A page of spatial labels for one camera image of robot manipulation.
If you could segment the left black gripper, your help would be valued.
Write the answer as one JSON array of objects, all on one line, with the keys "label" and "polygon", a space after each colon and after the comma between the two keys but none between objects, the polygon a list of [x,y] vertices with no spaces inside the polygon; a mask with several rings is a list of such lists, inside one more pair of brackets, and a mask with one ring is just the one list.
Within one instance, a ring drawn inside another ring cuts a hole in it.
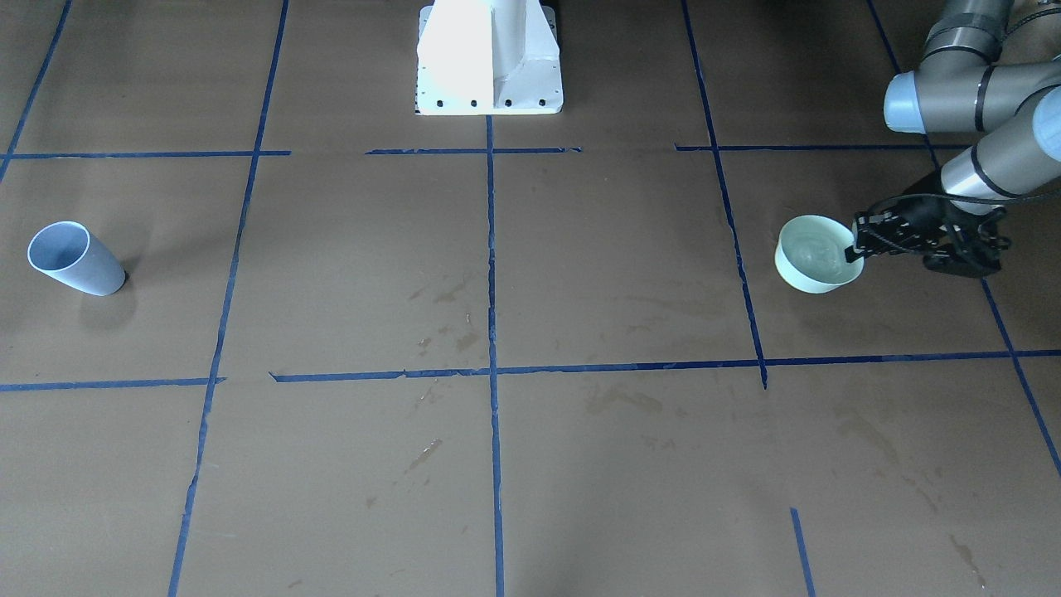
[{"label": "left black gripper", "polygon": [[933,273],[986,277],[1001,273],[1001,257],[1010,248],[1010,239],[998,231],[1005,216],[1007,211],[1001,206],[989,206],[986,214],[971,214],[942,197],[916,194],[899,200],[899,214],[862,211],[854,216],[855,233],[904,233],[907,238],[901,245],[879,235],[857,235],[843,249],[843,257],[857,261],[910,250],[921,254],[924,267]]}]

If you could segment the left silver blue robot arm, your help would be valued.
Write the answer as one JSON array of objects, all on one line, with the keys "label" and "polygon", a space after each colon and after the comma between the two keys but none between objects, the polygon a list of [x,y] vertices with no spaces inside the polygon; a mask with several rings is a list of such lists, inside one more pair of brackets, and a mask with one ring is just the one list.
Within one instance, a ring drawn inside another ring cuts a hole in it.
[{"label": "left silver blue robot arm", "polygon": [[962,277],[1001,271],[1008,208],[1045,201],[1060,171],[1059,62],[1001,64],[1009,1],[947,1],[920,65],[888,85],[884,117],[902,133],[978,133],[979,140],[895,197],[853,220],[845,260],[918,254]]}]

